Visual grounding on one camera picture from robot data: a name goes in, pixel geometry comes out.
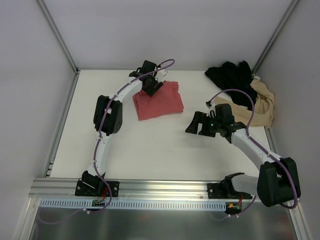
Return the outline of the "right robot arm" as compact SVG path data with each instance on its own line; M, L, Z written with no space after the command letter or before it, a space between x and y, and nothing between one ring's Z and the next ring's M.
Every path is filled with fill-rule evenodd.
M259 171L257 177L243 172L227 175L213 192L231 199L245 193L258 197L266 207L294 209L298 205L301 188L296 162L267 150L255 140L244 123L235 121L229 104L218 104L209 113L196 111L185 132L212 138L219 134L241 150Z

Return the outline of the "pink t shirt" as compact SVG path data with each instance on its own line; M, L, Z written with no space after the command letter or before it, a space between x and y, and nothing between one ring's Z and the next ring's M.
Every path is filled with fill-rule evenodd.
M139 121L180 114L184 111L177 81L164 81L163 86L153 96L148 96L141 90L132 99Z

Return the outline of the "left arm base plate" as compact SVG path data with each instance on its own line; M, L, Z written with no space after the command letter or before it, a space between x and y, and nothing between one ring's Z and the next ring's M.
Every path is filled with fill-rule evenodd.
M107 183L109 188L101 180L97 182L96 186L78 180L74 195L78 197L102 197L104 195L106 197L111 196L117 198L119 195L120 182L108 180Z

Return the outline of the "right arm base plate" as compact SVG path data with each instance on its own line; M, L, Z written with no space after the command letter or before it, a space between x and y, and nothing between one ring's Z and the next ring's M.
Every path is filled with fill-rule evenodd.
M236 191L230 184L224 182L208 183L207 195L209 199L239 200L242 197L244 200L251 200L253 198L248 193Z

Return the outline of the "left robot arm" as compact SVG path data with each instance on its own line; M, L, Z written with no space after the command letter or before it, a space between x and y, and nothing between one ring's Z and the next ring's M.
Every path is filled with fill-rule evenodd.
M163 78L167 73L164 66L145 60L141 67L128 75L119 90L110 96L98 97L93 116L96 130L93 160L77 182L76 196L100 197L110 192L102 178L106 174L112 139L123 124L123 105L140 91L152 97L164 85Z

